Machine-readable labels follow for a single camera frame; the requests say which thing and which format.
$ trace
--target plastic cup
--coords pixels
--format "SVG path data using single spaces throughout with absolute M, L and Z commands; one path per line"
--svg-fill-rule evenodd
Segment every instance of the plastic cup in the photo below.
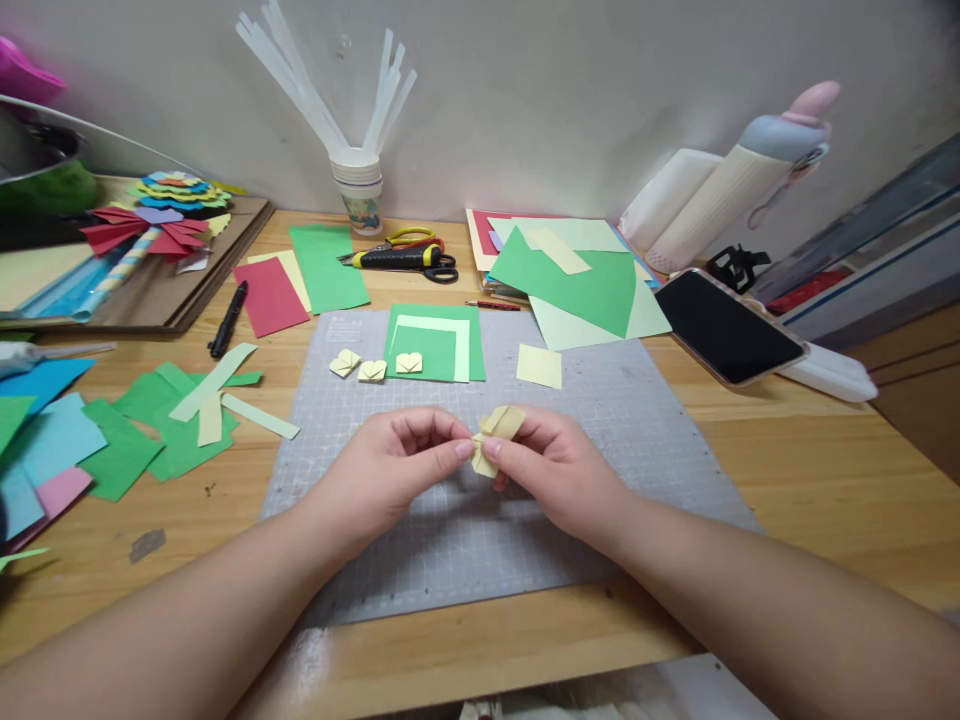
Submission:
M 341 164 L 331 160 L 330 167 L 353 230 L 358 235 L 377 235 L 382 232 L 380 192 L 383 189 L 383 176 L 380 174 L 380 159 L 362 165 Z

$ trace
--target pink paper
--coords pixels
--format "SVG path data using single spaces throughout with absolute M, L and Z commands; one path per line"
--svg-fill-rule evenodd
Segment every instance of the pink paper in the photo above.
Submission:
M 243 305 L 257 337 L 270 335 L 310 319 L 293 289 L 279 258 L 233 269 L 237 285 L 247 281 L 247 299 Z
M 92 482 L 93 478 L 89 474 L 78 467 L 72 467 L 55 475 L 37 488 L 37 499 L 46 517 L 17 538 L 12 552 L 16 552 L 46 530 Z

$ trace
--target red paper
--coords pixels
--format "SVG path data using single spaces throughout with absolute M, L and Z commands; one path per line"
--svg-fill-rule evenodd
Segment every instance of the red paper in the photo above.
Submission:
M 46 517 L 21 534 L 11 551 L 16 552 L 46 530 L 47 526 L 62 515 L 92 482 L 93 478 L 89 474 L 80 468 L 73 467 L 53 476 L 38 487 L 37 500 L 40 501 L 40 507 L 43 508 Z
M 257 337 L 299 325 L 310 319 L 279 258 L 270 258 L 253 265 L 233 269 L 239 285 L 247 281 L 244 307 Z
M 483 210 L 474 210 L 473 211 L 473 221 L 477 225 L 477 234 L 480 236 L 480 248 L 483 250 L 484 255 L 499 255 L 500 252 L 497 250 L 496 246 L 493 244 L 493 240 L 490 239 L 490 231 L 493 230 L 493 226 L 490 224 L 488 218 L 502 218 L 504 220 L 510 220 L 515 217 L 533 217 L 533 218 L 555 218 L 559 217 L 558 215 L 524 215 L 523 213 L 488 213 Z M 503 242 L 507 241 L 507 238 L 500 238 Z

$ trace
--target origami heart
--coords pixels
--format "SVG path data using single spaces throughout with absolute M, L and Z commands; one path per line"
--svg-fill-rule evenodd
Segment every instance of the origami heart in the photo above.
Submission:
M 423 372 L 423 355 L 420 353 L 400 353 L 397 355 L 397 372 Z
M 341 350 L 333 360 L 330 361 L 330 369 L 340 377 L 346 377 L 360 362 L 360 356 L 352 350 Z
M 382 382 L 387 374 L 386 360 L 367 360 L 360 363 L 360 382 Z

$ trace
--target cutting mat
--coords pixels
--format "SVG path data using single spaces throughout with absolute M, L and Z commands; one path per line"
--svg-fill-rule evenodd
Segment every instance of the cutting mat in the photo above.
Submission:
M 480 313 L 487 381 L 359 383 L 330 372 L 343 348 L 383 357 L 390 313 L 320 318 L 294 401 L 301 427 L 283 441 L 261 517 L 281 512 L 323 475 L 371 414 L 439 405 L 473 432 L 498 405 L 527 403 L 575 417 L 624 482 L 657 500 L 759 531 L 740 493 L 639 342 L 563 353 L 563 390 L 517 380 L 520 343 L 544 347 L 530 313 Z M 557 530 L 513 486 L 500 496 L 468 463 L 320 592 L 303 621 L 325 627 L 599 580 L 613 564 Z

